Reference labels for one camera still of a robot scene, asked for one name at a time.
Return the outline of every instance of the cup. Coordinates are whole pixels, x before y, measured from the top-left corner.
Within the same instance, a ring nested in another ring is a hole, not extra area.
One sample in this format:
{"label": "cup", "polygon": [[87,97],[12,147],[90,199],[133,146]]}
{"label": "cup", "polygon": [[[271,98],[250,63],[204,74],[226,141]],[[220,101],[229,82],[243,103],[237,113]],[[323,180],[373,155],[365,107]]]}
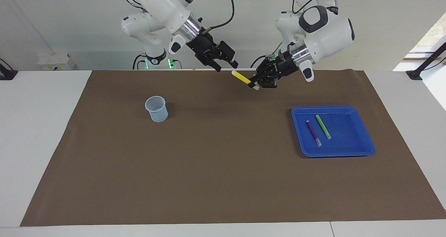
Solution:
{"label": "cup", "polygon": [[145,108],[150,113],[150,117],[156,123],[161,123],[167,119],[169,113],[166,108],[166,101],[163,97],[153,96],[145,102]]}

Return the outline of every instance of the blue tray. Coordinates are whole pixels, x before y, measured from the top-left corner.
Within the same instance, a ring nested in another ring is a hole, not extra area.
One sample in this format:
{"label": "blue tray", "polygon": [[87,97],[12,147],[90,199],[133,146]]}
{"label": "blue tray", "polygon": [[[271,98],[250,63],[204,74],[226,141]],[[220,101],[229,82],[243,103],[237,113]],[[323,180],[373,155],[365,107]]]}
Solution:
{"label": "blue tray", "polygon": [[[337,156],[368,156],[375,147],[361,121],[358,112],[350,106],[295,107],[293,116],[299,143],[306,156],[311,158]],[[328,140],[316,120],[319,115],[331,135]],[[321,140],[318,147],[306,125],[310,121]]]}

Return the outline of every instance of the black pole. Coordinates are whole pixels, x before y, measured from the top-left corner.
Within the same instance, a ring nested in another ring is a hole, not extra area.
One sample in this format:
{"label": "black pole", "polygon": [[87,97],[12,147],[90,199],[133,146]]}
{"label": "black pole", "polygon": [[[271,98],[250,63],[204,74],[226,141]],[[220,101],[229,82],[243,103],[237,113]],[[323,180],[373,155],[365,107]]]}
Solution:
{"label": "black pole", "polygon": [[446,43],[444,43],[438,50],[436,50],[432,56],[430,56],[424,63],[422,63],[417,70],[410,70],[407,71],[407,75],[411,80],[423,80],[420,77],[420,74],[422,71],[426,70],[426,67],[428,67],[435,59],[437,59],[444,51],[446,51]]}
{"label": "black pole", "polygon": [[3,77],[0,76],[0,80],[12,80],[18,73],[17,70],[8,70],[2,64],[0,64],[0,72]]}

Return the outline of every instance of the white table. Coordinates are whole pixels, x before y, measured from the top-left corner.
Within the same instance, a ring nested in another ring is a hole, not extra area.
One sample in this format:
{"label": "white table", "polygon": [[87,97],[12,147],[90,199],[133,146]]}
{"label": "white table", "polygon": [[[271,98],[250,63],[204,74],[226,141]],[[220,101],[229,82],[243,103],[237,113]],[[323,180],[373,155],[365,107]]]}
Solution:
{"label": "white table", "polygon": [[[90,74],[20,72],[0,82],[0,237],[446,236],[446,220],[18,228]],[[406,73],[366,74],[445,207],[446,110]]]}

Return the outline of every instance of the sunlit floor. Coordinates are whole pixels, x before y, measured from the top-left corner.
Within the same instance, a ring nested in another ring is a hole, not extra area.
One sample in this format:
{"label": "sunlit floor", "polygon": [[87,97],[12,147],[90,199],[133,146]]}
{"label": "sunlit floor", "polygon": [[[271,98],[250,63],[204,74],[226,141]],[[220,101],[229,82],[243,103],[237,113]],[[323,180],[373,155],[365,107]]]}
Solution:
{"label": "sunlit floor", "polygon": [[[423,61],[403,61],[395,67],[394,71],[415,70],[422,63]],[[446,110],[446,66],[441,64],[430,70],[425,70],[422,72],[421,77],[429,91]]]}

